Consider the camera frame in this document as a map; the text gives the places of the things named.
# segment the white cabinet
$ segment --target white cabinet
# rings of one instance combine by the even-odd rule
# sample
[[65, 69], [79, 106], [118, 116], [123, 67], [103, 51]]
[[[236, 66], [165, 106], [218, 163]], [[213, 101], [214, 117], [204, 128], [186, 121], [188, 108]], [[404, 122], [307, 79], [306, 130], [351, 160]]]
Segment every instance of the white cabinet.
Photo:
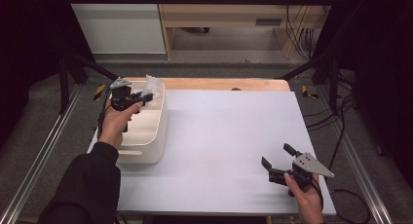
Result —
[[164, 54], [158, 6], [72, 4], [94, 54]]

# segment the human hand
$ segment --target human hand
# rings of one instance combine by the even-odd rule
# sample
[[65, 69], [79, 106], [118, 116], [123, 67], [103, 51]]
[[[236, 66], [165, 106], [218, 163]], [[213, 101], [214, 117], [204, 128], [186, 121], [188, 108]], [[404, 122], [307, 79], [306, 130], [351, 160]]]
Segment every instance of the human hand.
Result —
[[[321, 213], [321, 200], [316, 189], [313, 186], [309, 186], [308, 189], [303, 192], [291, 175], [285, 173], [284, 178], [286, 185], [297, 200], [298, 211], [302, 222], [308, 224], [324, 223], [324, 218]], [[319, 183], [318, 174], [314, 174], [313, 178]]]
[[138, 102], [124, 111], [116, 111], [110, 106], [110, 100], [108, 100], [106, 102], [102, 133], [98, 141], [108, 143], [119, 149], [124, 139], [122, 131], [124, 131], [131, 116], [137, 113], [142, 105], [142, 102]]

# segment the white table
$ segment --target white table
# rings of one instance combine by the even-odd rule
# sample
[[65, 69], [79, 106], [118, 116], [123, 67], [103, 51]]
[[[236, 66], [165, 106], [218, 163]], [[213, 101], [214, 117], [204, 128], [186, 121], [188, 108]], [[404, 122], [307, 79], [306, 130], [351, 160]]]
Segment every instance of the white table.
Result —
[[[147, 214], [277, 215], [297, 213], [285, 186], [261, 166], [289, 169], [282, 147], [315, 156], [293, 92], [167, 90], [169, 126], [154, 165], [118, 165], [118, 209]], [[324, 180], [324, 214], [336, 213]]]

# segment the finger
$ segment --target finger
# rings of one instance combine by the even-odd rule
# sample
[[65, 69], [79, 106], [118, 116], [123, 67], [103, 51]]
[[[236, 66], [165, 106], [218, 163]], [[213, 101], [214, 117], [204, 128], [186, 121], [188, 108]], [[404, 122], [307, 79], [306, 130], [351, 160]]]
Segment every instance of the finger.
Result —
[[140, 101], [138, 103], [131, 105], [128, 109], [124, 110], [122, 113], [123, 115], [125, 115], [125, 118], [129, 120], [131, 116], [142, 107], [142, 105], [143, 103]]
[[294, 197], [297, 199], [297, 201], [305, 201], [306, 199], [304, 197], [303, 191], [301, 191], [301, 188], [298, 186], [294, 178], [288, 173], [285, 173], [284, 179], [286, 185], [288, 186], [289, 190], [291, 190], [291, 192], [294, 194]]

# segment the black sleeve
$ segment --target black sleeve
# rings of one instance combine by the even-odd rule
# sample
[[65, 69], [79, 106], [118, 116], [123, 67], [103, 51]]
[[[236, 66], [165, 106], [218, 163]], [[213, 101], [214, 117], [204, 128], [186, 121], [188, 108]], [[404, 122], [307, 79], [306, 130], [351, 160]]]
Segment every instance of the black sleeve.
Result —
[[90, 154], [76, 157], [38, 223], [113, 224], [121, 185], [118, 157], [114, 147], [102, 142]]

